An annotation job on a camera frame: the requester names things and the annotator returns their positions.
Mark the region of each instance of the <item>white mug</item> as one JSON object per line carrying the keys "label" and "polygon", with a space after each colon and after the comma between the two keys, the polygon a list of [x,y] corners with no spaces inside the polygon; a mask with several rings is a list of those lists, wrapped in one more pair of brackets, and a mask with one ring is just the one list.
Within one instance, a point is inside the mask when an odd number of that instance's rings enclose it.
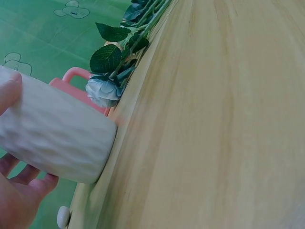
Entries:
{"label": "white mug", "polygon": [[[0,66],[0,84],[13,73]],[[20,99],[0,116],[0,146],[47,173],[94,183],[112,149],[115,123],[72,96],[21,75]]]}

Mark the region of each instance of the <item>drawer knob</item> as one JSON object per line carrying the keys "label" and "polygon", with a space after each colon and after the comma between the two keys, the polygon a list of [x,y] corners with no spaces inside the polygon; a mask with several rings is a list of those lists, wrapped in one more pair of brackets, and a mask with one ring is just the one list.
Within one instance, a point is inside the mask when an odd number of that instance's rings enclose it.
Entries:
{"label": "drawer knob", "polygon": [[65,206],[61,206],[58,210],[57,213],[57,225],[60,229],[65,229],[68,224],[69,224],[69,220],[70,220],[70,209],[65,207]]}

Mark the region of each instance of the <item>wooden table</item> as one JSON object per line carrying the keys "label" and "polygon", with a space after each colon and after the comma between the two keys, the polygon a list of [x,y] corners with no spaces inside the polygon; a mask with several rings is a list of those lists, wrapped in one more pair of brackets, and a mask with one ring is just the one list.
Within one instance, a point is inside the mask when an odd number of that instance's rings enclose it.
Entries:
{"label": "wooden table", "polygon": [[305,228],[305,1],[175,2],[69,228]]}

